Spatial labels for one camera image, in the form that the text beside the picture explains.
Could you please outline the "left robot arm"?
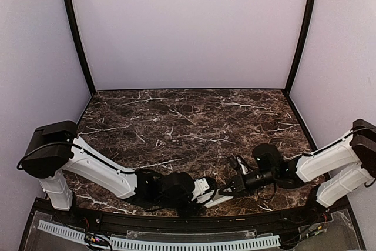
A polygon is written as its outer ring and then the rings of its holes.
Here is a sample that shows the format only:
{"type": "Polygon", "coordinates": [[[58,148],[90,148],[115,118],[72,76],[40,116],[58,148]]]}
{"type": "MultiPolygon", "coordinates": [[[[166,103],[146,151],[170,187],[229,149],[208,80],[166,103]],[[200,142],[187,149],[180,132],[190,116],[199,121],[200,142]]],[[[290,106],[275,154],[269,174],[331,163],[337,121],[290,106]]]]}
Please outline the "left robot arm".
{"type": "Polygon", "coordinates": [[[73,121],[62,121],[35,129],[17,170],[37,178],[54,209],[70,225],[83,220],[74,205],[64,171],[75,173],[147,212],[174,209],[181,217],[202,213],[217,193],[211,177],[193,179],[186,172],[168,175],[150,169],[131,169],[94,150],[77,134],[73,121]]]}

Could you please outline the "black frame post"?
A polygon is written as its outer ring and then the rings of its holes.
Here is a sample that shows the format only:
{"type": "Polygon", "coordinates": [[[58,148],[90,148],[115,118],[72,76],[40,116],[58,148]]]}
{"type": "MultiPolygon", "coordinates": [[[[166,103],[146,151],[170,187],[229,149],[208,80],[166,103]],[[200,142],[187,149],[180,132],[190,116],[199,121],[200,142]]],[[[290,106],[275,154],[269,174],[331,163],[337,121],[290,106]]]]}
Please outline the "black frame post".
{"type": "Polygon", "coordinates": [[[72,35],[73,43],[76,49],[76,53],[79,59],[79,64],[84,75],[86,85],[89,89],[89,93],[93,96],[96,93],[95,84],[92,75],[89,70],[89,65],[86,59],[85,51],[83,48],[82,40],[79,33],[78,23],[76,20],[75,10],[73,7],[73,0],[63,0],[65,4],[65,10],[68,18],[70,32],[72,35]]]}
{"type": "Polygon", "coordinates": [[[303,55],[303,50],[306,44],[306,39],[311,23],[311,17],[314,9],[315,0],[306,0],[303,20],[301,23],[300,33],[297,41],[296,50],[293,56],[293,61],[291,63],[291,68],[287,77],[287,82],[284,87],[285,96],[290,96],[291,90],[293,88],[294,81],[297,76],[298,68],[303,55]]]}

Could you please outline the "left black frame post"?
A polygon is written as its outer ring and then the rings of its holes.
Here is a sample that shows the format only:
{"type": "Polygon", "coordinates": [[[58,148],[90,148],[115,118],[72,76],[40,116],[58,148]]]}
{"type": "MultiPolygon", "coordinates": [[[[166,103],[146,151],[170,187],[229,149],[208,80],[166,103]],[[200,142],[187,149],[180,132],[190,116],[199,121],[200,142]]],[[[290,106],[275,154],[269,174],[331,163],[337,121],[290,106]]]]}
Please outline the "left black frame post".
{"type": "Polygon", "coordinates": [[[79,64],[84,75],[86,85],[89,89],[89,93],[93,96],[96,93],[95,84],[92,75],[89,70],[89,65],[86,59],[85,51],[83,48],[82,40],[79,33],[78,23],[76,20],[75,10],[73,7],[73,0],[63,0],[65,4],[65,10],[68,18],[70,32],[72,35],[73,43],[76,49],[76,53],[79,59],[79,64]]]}

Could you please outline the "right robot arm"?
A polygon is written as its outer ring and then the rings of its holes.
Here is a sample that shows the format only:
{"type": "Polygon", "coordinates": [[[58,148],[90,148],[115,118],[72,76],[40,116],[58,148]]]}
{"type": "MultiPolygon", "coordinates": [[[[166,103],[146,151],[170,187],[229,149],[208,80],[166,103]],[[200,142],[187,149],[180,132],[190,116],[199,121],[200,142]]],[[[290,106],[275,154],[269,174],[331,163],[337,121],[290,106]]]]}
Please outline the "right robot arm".
{"type": "Polygon", "coordinates": [[[330,180],[312,189],[312,202],[300,210],[300,219],[312,224],[322,215],[323,208],[332,206],[361,185],[369,187],[375,183],[375,126],[357,119],[336,141],[290,160],[284,160],[276,146],[266,143],[256,146],[252,157],[258,166],[256,170],[242,157],[230,157],[237,174],[219,190],[220,195],[241,197],[269,184],[295,189],[340,169],[330,180]]]}

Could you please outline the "black front rail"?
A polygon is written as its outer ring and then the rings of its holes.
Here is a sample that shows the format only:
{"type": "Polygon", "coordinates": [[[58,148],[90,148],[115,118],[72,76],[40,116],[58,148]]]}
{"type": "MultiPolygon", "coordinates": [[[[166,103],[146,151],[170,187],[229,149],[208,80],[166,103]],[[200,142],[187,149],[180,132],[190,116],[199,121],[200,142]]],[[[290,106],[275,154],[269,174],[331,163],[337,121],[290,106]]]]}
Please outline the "black front rail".
{"type": "Polygon", "coordinates": [[[73,213],[56,212],[49,201],[36,198],[28,221],[31,222],[40,212],[47,218],[65,223],[76,228],[87,228],[90,232],[124,235],[130,231],[160,232],[160,233],[216,233],[238,232],[243,230],[256,230],[257,233],[298,233],[303,226],[312,226],[315,223],[324,222],[327,227],[333,227],[335,217],[345,227],[355,230],[356,222],[350,203],[342,199],[323,216],[314,214],[307,220],[303,217],[306,212],[303,207],[264,212],[248,215],[220,216],[220,217],[157,217],[126,215],[122,213],[110,213],[77,207],[73,213]]]}

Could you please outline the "white remote control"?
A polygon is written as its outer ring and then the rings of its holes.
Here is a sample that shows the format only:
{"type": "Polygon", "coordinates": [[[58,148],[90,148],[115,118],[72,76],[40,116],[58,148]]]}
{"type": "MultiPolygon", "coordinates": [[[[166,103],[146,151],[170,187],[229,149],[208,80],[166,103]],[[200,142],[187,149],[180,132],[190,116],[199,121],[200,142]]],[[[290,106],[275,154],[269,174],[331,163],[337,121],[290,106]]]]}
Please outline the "white remote control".
{"type": "Polygon", "coordinates": [[[217,193],[217,191],[212,191],[204,195],[203,205],[206,208],[212,208],[214,206],[222,204],[226,201],[230,201],[232,199],[233,199],[233,196],[220,195],[217,193]]]}

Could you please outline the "right black frame post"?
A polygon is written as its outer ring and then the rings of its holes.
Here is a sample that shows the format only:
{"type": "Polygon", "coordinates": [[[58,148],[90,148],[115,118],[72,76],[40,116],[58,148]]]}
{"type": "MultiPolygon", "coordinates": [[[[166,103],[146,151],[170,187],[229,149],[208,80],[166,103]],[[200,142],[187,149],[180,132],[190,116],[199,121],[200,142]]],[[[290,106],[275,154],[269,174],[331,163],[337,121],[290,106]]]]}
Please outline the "right black frame post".
{"type": "Polygon", "coordinates": [[[291,90],[293,88],[294,81],[297,76],[298,68],[303,55],[303,50],[306,44],[306,39],[311,23],[311,17],[314,9],[315,0],[306,0],[303,20],[301,23],[300,33],[297,41],[296,50],[293,56],[293,61],[291,63],[291,68],[287,77],[287,82],[284,87],[285,96],[290,96],[291,90]]]}

